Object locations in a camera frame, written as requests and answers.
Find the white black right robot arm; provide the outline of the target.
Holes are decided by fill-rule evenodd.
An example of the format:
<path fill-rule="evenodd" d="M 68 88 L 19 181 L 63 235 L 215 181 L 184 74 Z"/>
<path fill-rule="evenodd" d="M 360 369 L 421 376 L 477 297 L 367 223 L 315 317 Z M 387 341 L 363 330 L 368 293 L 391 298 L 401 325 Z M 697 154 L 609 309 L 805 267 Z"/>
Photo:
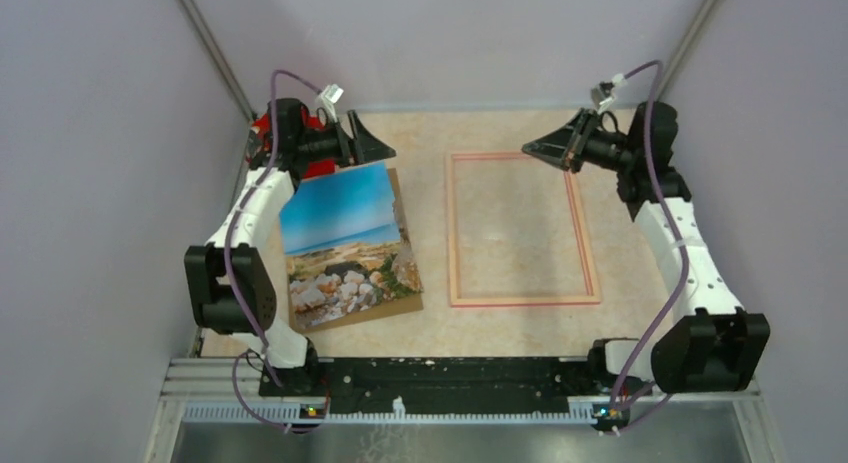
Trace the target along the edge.
<path fill-rule="evenodd" d="M 696 221 L 692 193 L 672 165 L 678 112 L 642 103 L 630 128 L 605 129 L 604 114 L 581 109 L 565 125 L 525 143 L 523 154 L 567 173 L 593 165 L 616 176 L 619 199 L 648 243 L 667 302 L 638 339 L 594 342 L 586 368 L 600 395 L 645 391 L 711 393 L 746 390 L 771 327 L 747 311 L 721 276 Z"/>

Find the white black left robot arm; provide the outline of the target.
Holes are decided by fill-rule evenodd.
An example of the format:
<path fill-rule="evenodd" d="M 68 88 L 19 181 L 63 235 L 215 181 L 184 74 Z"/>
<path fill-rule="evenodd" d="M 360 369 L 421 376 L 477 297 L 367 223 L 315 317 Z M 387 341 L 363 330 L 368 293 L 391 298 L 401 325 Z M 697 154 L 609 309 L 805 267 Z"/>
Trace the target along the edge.
<path fill-rule="evenodd" d="M 272 378 L 283 370 L 283 384 L 302 397 L 317 390 L 321 371 L 307 360 L 309 339 L 276 317 L 277 293 L 260 247 L 312 166 L 356 167 L 395 157 L 356 111 L 347 118 L 345 128 L 328 105 L 312 113 L 297 98 L 272 99 L 249 129 L 247 174 L 232 208 L 183 259 L 197 326 L 245 343 L 263 356 Z"/>

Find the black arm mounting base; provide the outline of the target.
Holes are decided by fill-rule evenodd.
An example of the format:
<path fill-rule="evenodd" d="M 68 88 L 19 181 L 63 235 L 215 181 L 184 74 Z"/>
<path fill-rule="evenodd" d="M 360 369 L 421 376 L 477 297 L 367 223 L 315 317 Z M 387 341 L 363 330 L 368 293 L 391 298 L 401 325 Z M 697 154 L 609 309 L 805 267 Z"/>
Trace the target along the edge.
<path fill-rule="evenodd" d="M 315 397 L 336 415 L 388 413 L 400 399 L 410 414 L 566 413 L 578 396 L 608 395 L 616 377 L 603 358 L 318 358 L 264 372 L 262 397 Z"/>

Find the pink wooden picture frame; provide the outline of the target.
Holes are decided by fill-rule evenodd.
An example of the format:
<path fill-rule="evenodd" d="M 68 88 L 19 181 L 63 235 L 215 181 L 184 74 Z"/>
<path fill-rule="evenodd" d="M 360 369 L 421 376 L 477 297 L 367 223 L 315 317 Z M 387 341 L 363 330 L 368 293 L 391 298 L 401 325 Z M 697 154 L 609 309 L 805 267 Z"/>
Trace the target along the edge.
<path fill-rule="evenodd" d="M 575 177 L 519 152 L 452 152 L 445 202 L 452 307 L 602 302 Z"/>

